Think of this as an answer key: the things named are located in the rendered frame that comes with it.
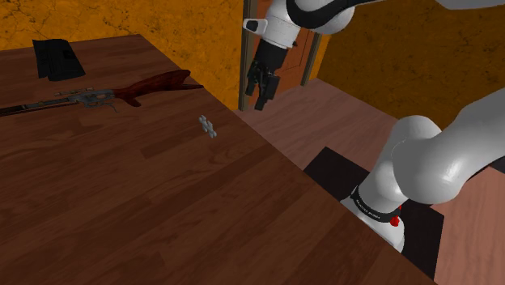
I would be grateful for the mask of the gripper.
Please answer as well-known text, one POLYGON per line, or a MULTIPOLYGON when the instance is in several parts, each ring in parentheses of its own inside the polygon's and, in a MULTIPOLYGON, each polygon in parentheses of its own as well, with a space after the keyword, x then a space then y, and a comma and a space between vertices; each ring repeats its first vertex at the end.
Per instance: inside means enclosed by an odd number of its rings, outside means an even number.
POLYGON ((277 91, 280 78, 275 71, 282 67, 288 49, 273 45, 261 39, 247 73, 245 94, 251 96, 258 85, 259 96, 256 110, 262 110, 268 100, 272 100, 277 91))

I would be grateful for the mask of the brown wooden door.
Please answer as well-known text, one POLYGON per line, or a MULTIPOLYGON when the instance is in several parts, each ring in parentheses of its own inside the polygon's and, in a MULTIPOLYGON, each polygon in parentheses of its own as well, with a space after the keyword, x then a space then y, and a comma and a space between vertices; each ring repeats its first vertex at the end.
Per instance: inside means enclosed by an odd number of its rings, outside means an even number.
MULTIPOLYGON (((272 0, 243 0, 243 18, 261 19, 265 17, 272 0)), ((290 49, 280 69, 275 74, 280 77, 276 96, 293 87, 305 85, 311 75, 312 67, 320 45, 321 34, 302 28, 297 36, 297 45, 290 49)), ((247 72, 257 50, 260 37, 245 30, 242 31, 240 56, 240 87, 238 109, 247 110, 258 97, 258 88, 252 96, 245 94, 248 84, 247 72)))

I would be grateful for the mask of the small grey metal jack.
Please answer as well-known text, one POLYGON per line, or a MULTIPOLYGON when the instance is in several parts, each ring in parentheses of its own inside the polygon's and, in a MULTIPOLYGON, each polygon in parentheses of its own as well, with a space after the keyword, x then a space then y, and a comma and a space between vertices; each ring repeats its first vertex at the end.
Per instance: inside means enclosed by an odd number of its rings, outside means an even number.
POLYGON ((202 124, 202 129, 208 133, 208 135, 211 137, 211 138, 215 138, 217 136, 217 133, 216 131, 214 130, 214 127, 213 127, 213 124, 207 120, 207 118, 203 115, 201 115, 199 118, 198 118, 199 122, 202 124))

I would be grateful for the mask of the wooden stock rifle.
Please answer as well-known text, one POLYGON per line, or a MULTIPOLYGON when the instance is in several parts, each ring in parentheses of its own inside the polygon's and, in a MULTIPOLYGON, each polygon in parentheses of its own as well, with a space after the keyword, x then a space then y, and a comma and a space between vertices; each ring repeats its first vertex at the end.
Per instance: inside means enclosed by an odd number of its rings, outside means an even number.
POLYGON ((108 100, 120 99, 130 106, 140 107, 141 104, 137 101, 139 96, 158 91, 181 91, 203 88, 200 84, 185 84, 185 80, 189 76, 189 70, 174 70, 158 74, 120 89, 94 90, 90 87, 75 91, 59 92, 55 94, 55 96, 59 96, 59 99, 0 108, 0 117, 75 104, 83 104, 86 108, 97 108, 107 105, 117 112, 113 103, 108 103, 108 100))

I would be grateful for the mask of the black folded cloth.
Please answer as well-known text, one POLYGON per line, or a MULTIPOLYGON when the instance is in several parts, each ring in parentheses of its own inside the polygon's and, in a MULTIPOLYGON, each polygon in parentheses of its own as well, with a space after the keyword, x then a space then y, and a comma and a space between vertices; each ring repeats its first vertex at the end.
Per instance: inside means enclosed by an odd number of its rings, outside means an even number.
POLYGON ((86 74, 67 40, 33 40, 32 44, 39 79, 57 82, 86 74))

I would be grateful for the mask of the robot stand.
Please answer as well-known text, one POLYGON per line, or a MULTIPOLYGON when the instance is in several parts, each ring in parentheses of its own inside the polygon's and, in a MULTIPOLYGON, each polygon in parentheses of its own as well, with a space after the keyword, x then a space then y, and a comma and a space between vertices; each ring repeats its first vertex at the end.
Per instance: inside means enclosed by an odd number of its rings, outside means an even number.
MULTIPOLYGON (((338 201, 351 194, 368 171, 328 147, 304 169, 317 184, 338 201)), ((439 254, 444 216, 430 205, 408 200, 402 204, 405 244, 401 252, 423 273, 433 279, 439 254)))

